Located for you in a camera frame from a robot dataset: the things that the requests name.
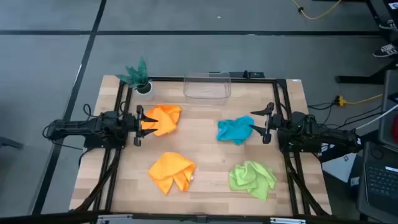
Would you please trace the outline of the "orange microfiber towel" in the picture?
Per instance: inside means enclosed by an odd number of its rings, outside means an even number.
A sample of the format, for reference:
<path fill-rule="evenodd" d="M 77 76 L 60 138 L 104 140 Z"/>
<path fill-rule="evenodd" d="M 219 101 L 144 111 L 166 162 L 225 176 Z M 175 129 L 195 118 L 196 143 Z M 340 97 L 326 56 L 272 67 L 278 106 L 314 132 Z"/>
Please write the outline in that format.
<path fill-rule="evenodd" d="M 156 129 L 156 136 L 170 134 L 176 130 L 181 112 L 182 108 L 177 105 L 156 105 L 146 112 L 146 116 L 157 122 L 143 121 L 142 129 Z"/>
<path fill-rule="evenodd" d="M 176 152 L 165 152 L 149 169 L 149 176 L 167 195 L 173 184 L 186 192 L 193 180 L 196 164 Z"/>

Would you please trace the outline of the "teal microfiber towel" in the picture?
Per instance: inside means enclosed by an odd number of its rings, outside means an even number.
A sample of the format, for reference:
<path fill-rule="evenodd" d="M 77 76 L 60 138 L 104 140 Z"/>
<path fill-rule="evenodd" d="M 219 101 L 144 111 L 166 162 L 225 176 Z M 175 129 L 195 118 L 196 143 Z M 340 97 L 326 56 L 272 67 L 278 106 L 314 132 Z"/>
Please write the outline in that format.
<path fill-rule="evenodd" d="M 235 145 L 242 145 L 249 139 L 253 129 L 254 120 L 250 116 L 242 116 L 236 119 L 218 121 L 218 141 L 232 141 Z"/>

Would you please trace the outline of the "clear plastic bin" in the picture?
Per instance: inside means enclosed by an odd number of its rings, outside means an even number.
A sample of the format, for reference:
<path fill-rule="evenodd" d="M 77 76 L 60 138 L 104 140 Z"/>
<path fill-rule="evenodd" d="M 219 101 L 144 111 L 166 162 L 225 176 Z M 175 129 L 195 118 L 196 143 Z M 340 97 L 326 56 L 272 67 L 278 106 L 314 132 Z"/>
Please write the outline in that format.
<path fill-rule="evenodd" d="M 229 72 L 188 73 L 183 78 L 183 95 L 187 103 L 223 105 L 231 96 Z"/>

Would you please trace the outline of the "lime green microfiber towel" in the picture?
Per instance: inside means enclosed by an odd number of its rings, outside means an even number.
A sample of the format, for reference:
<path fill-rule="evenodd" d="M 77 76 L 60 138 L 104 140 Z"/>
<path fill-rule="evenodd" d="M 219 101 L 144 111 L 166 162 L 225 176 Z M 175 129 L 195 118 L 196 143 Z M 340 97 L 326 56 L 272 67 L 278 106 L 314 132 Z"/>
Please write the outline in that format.
<path fill-rule="evenodd" d="M 228 182 L 231 190 L 245 190 L 249 195 L 266 202 L 269 190 L 275 188 L 277 177 L 262 164 L 244 161 L 243 165 L 236 164 L 229 172 Z"/>

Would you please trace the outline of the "black metal rig frame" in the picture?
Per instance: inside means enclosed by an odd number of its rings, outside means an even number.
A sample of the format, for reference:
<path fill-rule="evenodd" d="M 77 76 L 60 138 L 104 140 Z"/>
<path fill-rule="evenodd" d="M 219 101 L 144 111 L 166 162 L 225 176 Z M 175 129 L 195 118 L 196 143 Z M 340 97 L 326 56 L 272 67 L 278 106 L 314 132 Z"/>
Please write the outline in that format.
<path fill-rule="evenodd" d="M 253 134 L 240 146 L 216 140 L 219 120 L 253 115 L 274 100 L 275 92 L 279 93 L 284 107 L 306 112 L 307 102 L 300 80 L 232 82 L 231 95 L 225 103 L 187 98 L 180 77 L 155 77 L 152 81 L 154 97 L 143 101 L 143 107 L 179 105 L 182 114 L 176 131 L 161 137 L 148 135 L 140 147 L 127 143 L 116 174 L 112 212 L 244 216 L 290 216 L 308 212 L 300 193 L 290 193 L 292 182 L 287 178 L 284 156 L 276 138 L 270 144 L 263 144 L 260 135 Z M 187 191 L 173 186 L 168 194 L 163 194 L 149 177 L 150 167 L 165 152 L 179 153 L 195 163 Z M 229 171 L 245 161 L 263 164 L 277 177 L 276 186 L 266 201 L 229 188 Z"/>

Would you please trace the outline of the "silver metal bracket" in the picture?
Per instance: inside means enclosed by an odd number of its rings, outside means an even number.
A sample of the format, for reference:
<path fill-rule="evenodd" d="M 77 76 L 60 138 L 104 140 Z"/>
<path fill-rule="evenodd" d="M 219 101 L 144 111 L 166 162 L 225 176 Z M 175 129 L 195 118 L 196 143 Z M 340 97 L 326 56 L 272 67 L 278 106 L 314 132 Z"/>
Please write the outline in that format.
<path fill-rule="evenodd" d="M 306 220 L 295 218 L 271 217 L 270 224 L 307 224 Z"/>
<path fill-rule="evenodd" d="M 130 214 L 100 215 L 95 224 L 133 224 Z"/>

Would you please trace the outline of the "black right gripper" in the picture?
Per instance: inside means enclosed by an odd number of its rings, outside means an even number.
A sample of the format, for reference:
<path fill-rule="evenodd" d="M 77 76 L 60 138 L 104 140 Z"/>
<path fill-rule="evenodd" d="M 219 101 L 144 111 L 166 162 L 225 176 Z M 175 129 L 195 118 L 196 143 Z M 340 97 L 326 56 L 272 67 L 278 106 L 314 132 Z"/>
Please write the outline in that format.
<path fill-rule="evenodd" d="M 267 116 L 266 127 L 262 128 L 250 124 L 249 126 L 257 131 L 262 137 L 264 144 L 271 142 L 271 130 L 277 131 L 277 137 L 279 144 L 287 144 L 289 142 L 290 126 L 289 122 L 285 120 L 281 114 L 272 114 L 274 109 L 274 103 L 270 102 L 267 107 L 260 111 L 252 111 L 251 114 L 258 116 Z"/>

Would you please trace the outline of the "black laptop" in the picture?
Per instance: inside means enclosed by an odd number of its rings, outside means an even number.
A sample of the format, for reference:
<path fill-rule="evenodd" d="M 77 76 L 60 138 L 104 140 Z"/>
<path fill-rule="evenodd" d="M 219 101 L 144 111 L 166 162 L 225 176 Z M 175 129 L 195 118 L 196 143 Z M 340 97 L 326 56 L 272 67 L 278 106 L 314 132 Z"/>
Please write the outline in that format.
<path fill-rule="evenodd" d="M 357 209 L 379 222 L 398 224 L 398 152 L 364 144 Z"/>

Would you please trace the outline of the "grey equipment case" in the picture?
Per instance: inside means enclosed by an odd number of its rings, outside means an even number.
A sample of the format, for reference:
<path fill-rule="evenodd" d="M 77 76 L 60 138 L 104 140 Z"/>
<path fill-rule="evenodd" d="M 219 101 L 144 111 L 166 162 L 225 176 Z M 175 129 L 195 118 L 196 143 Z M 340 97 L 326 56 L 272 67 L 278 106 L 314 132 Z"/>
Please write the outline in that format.
<path fill-rule="evenodd" d="M 394 116 L 398 114 L 398 70 L 388 70 L 385 76 L 384 93 L 382 97 L 382 112 L 395 107 L 379 121 L 378 140 L 398 152 L 398 143 L 394 142 L 391 128 Z"/>

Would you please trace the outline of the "person's black white shoe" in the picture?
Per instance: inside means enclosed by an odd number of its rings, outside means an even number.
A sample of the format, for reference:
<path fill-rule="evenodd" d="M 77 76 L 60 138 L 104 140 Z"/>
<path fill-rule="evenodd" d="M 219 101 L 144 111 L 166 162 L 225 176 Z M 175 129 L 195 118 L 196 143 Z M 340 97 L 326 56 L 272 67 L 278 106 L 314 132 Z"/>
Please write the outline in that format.
<path fill-rule="evenodd" d="M 379 24 L 379 27 L 380 27 L 381 29 L 387 29 L 387 30 L 398 30 L 398 28 L 397 28 L 395 22 L 394 22 L 392 19 L 389 19 L 389 20 L 387 20 L 387 21 L 382 21 L 382 22 Z"/>
<path fill-rule="evenodd" d="M 384 45 L 380 49 L 373 52 L 373 56 L 376 58 L 390 57 L 397 54 L 398 54 L 398 47 L 396 47 L 394 44 Z"/>

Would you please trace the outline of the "white cardboard box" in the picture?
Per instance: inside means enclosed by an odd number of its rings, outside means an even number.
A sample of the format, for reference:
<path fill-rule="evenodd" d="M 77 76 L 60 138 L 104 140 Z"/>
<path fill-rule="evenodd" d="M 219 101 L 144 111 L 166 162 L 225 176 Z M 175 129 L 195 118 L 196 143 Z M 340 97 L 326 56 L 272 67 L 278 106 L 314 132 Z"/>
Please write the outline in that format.
<path fill-rule="evenodd" d="M 322 170 L 327 174 L 348 183 L 357 154 L 350 153 L 345 156 L 322 162 Z"/>

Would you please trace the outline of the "black desk leg frame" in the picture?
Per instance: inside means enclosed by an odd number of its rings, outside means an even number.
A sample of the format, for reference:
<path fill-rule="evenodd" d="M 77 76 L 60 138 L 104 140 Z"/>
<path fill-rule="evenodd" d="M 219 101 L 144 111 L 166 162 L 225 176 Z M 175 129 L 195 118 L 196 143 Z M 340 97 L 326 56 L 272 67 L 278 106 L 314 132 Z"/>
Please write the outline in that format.
<path fill-rule="evenodd" d="M 386 9 L 388 13 L 388 18 L 394 21 L 395 25 L 398 25 L 398 0 L 376 0 L 381 3 L 383 8 Z M 377 13 L 374 4 L 371 0 L 364 0 L 366 3 L 374 22 L 379 28 L 379 35 L 388 43 L 393 44 L 398 47 L 398 30 L 383 29 L 381 24 L 384 21 L 381 19 L 380 15 Z M 398 70 L 398 54 L 389 56 L 391 61 L 385 66 L 380 68 L 378 71 L 370 76 L 342 76 L 338 75 L 335 77 L 337 83 L 347 83 L 347 84 L 369 84 L 369 85 L 382 85 L 385 81 L 385 76 L 390 70 Z"/>

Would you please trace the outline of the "black chair leg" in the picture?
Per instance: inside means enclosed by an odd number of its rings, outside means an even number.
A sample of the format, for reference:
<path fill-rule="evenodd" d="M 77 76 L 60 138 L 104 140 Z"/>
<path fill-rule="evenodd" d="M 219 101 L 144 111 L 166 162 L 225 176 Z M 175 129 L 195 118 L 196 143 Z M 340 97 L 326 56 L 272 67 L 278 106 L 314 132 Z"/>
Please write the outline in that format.
<path fill-rule="evenodd" d="M 0 147 L 3 147 L 3 146 L 13 147 L 16 149 L 22 149 L 23 144 L 20 142 L 17 142 L 17 141 L 13 141 L 12 139 L 0 136 Z"/>

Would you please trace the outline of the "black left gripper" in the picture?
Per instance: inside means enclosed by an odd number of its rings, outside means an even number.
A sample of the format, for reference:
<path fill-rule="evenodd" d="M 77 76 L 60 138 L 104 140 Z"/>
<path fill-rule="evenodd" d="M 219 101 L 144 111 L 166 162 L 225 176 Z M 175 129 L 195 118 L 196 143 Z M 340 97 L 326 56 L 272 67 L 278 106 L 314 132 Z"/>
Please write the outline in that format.
<path fill-rule="evenodd" d="M 134 116 L 132 113 L 128 113 L 127 111 L 125 111 L 125 113 L 123 114 L 123 120 L 126 122 L 127 131 L 135 132 L 136 134 L 133 139 L 133 144 L 135 146 L 141 146 L 142 137 L 145 137 L 146 135 L 157 131 L 157 129 L 142 129 L 142 121 L 155 123 L 157 122 L 157 120 L 147 117 L 144 114 L 144 109 L 141 105 L 137 105 L 136 112 L 137 114 Z"/>

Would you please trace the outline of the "artificial plant in white pot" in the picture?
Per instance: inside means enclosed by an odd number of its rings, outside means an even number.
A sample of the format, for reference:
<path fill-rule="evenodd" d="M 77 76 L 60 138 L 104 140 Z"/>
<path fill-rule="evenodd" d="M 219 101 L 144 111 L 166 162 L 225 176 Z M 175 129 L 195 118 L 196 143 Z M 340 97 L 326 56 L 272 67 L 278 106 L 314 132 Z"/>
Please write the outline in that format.
<path fill-rule="evenodd" d="M 143 57 L 140 58 L 136 68 L 126 66 L 127 74 L 116 75 L 122 82 L 133 89 L 134 95 L 143 101 L 149 101 L 154 97 L 154 87 L 148 76 L 148 68 Z"/>

